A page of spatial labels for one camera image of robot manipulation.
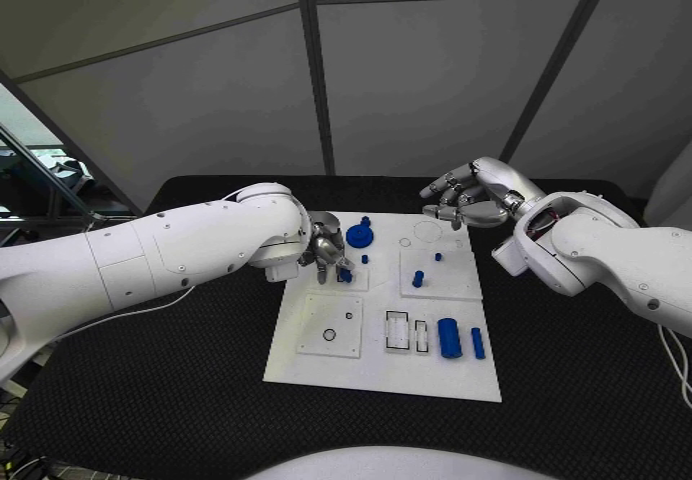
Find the white board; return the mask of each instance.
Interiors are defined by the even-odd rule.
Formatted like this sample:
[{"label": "white board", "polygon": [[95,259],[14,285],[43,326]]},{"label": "white board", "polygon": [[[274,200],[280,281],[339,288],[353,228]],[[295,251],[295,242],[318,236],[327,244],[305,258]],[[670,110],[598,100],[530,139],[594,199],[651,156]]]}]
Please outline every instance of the white board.
[{"label": "white board", "polygon": [[[301,268],[298,278],[288,280],[264,381],[500,402],[476,261],[465,226],[454,232],[448,223],[431,220],[422,215],[331,213],[339,217],[344,232],[352,225],[360,223],[363,215],[370,218],[375,233],[370,246],[363,249],[346,246],[346,255],[357,265],[354,275],[357,283],[349,285],[337,282],[331,268],[327,283],[320,285],[316,281],[314,265]],[[437,252],[442,253],[441,262],[434,260]],[[366,265],[360,263],[363,254],[369,257]],[[403,278],[402,257],[406,258],[408,267],[424,265],[428,268],[425,276],[428,284],[424,283],[419,289],[412,287],[416,290],[415,297],[402,296],[403,281],[408,284],[412,281],[412,277]],[[451,271],[454,269],[460,270],[458,275],[454,275]],[[454,279],[460,295],[455,295],[454,291],[450,294],[448,282],[440,282],[442,276]],[[333,298],[334,305],[341,301],[360,301],[357,357],[331,355],[326,351],[324,339],[324,349],[320,348],[318,333],[321,328],[327,328],[323,322],[327,321],[324,319],[329,315],[317,315],[321,323],[310,323],[308,317],[314,317],[311,315],[314,309],[305,307],[305,299],[310,296],[320,297],[321,302],[327,299],[327,303],[329,298]],[[327,307],[327,304],[323,304],[321,311],[339,312],[339,318],[343,313],[341,307],[333,305]],[[408,313],[411,329],[408,337],[412,342],[408,352],[391,353],[386,349],[388,311]],[[455,359],[442,358],[440,355],[437,320],[447,317],[454,318],[458,324],[463,356]],[[427,323],[429,351],[424,355],[415,353],[416,321]],[[473,327],[478,327],[483,334],[486,350],[483,360],[474,356],[470,334]],[[336,341],[341,332],[337,327],[333,329]],[[298,353],[305,331],[311,332],[311,338],[317,342],[311,345],[311,348],[317,349],[314,354]],[[349,342],[353,341],[353,331],[354,328],[343,331]]]}]

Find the tabletop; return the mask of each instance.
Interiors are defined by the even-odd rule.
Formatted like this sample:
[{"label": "tabletop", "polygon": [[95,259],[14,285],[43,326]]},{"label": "tabletop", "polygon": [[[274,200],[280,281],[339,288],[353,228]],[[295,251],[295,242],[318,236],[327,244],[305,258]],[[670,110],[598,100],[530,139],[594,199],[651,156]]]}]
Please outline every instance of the tabletop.
[{"label": "tabletop", "polygon": [[[311,210],[418,213],[429,180],[179,177],[148,213],[259,181],[288,186]],[[536,183],[602,194],[636,216],[607,182]],[[170,309],[66,339],[1,436],[34,454],[150,479],[242,478],[356,445],[457,451],[558,478],[692,478],[692,415],[654,325],[601,285],[568,298],[530,272],[510,277],[490,258],[509,234],[510,225],[470,230],[500,404],[264,383],[284,283],[245,267]]]}]

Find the white robotic arm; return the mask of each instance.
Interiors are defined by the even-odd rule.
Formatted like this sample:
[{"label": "white robotic arm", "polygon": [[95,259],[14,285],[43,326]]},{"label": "white robotic arm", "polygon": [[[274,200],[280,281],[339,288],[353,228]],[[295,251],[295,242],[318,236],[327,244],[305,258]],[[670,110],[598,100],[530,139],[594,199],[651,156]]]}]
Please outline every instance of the white robotic arm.
[{"label": "white robotic arm", "polygon": [[42,346],[89,320],[246,263],[277,282],[297,276],[298,261],[307,265],[316,258],[318,267],[353,268],[336,217],[308,213],[277,183],[246,187],[238,202],[190,205],[0,249],[0,301],[10,313],[0,325],[0,382]]},{"label": "white robotic arm", "polygon": [[594,282],[608,286],[641,317],[692,337],[692,233],[640,228],[601,197],[545,195],[503,162],[483,157],[421,191],[444,190],[424,213],[476,227],[516,220],[493,257],[512,275],[530,269],[548,287],[574,296]]}]

